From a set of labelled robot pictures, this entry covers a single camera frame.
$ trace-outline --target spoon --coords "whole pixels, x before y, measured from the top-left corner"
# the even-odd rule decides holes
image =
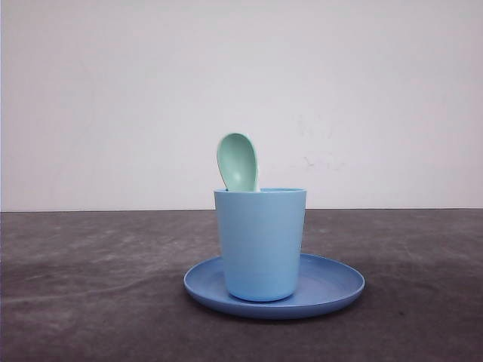
[[[218,144],[218,168],[228,191],[258,191],[257,155],[241,133],[227,134]]]

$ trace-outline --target plate rim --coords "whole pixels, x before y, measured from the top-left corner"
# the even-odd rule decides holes
[[[197,296],[199,298],[203,298],[203,299],[206,299],[206,300],[209,300],[209,301],[212,301],[212,302],[216,302],[216,303],[219,303],[219,304],[227,305],[227,306],[248,307],[248,308],[280,308],[280,309],[283,309],[283,308],[316,307],[316,306],[320,306],[320,305],[329,305],[331,303],[341,302],[343,300],[352,298],[354,296],[358,296],[363,291],[363,289],[365,287],[365,278],[364,278],[364,276],[357,269],[353,268],[352,266],[347,265],[347,264],[344,264],[343,262],[340,262],[338,260],[330,259],[330,258],[327,258],[325,256],[320,256],[320,255],[317,255],[317,254],[300,253],[300,258],[302,256],[309,257],[309,258],[313,258],[313,259],[323,259],[323,260],[326,260],[326,261],[329,261],[329,262],[334,262],[336,264],[340,264],[340,265],[342,265],[345,268],[351,269],[353,272],[355,272],[356,275],[358,275],[361,278],[361,286],[356,291],[351,292],[350,294],[347,294],[347,295],[345,295],[345,296],[343,296],[343,297],[341,297],[339,299],[329,300],[329,301],[326,301],[326,302],[311,303],[311,304],[290,304],[290,305],[274,305],[273,303],[274,302],[278,302],[278,300],[277,301],[272,301],[272,302],[251,302],[251,301],[248,301],[248,300],[243,300],[243,299],[237,298],[236,296],[232,296],[231,294],[230,294],[230,296],[232,296],[233,298],[236,298],[236,300],[234,300],[234,301],[228,301],[227,302],[227,301],[224,301],[224,300],[220,300],[218,298],[208,298],[206,296],[203,296],[203,295],[195,292],[188,285],[188,283],[186,281],[188,275],[190,273],[192,273],[192,271],[195,268],[198,268],[199,266],[201,266],[201,265],[203,265],[205,263],[212,262],[215,259],[223,259],[222,256],[220,256],[220,255],[218,255],[218,256],[212,256],[211,258],[206,259],[206,260],[203,260],[203,261],[199,262],[198,264],[195,264],[194,266],[192,266],[185,273],[185,275],[183,277],[183,283],[184,283],[185,289],[192,296]]]

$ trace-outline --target cup rim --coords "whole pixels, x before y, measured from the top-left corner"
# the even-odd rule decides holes
[[[229,194],[287,194],[287,193],[296,193],[296,192],[306,192],[305,189],[302,188],[291,188],[291,187],[263,187],[260,191],[228,191],[227,189],[216,189],[214,190],[215,193],[229,193]]]

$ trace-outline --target blue plate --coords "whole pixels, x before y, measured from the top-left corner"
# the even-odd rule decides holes
[[[274,302],[249,302],[230,295],[225,288],[223,260],[217,256],[193,266],[184,276],[188,293],[202,305],[248,318],[295,319],[342,309],[364,289],[364,277],[341,262],[300,254],[297,290]]]

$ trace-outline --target tabletop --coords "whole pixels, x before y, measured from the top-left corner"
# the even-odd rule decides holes
[[[359,270],[350,307],[221,314],[183,287],[212,210],[2,214],[2,360],[483,360],[483,210],[308,210],[303,252]]]

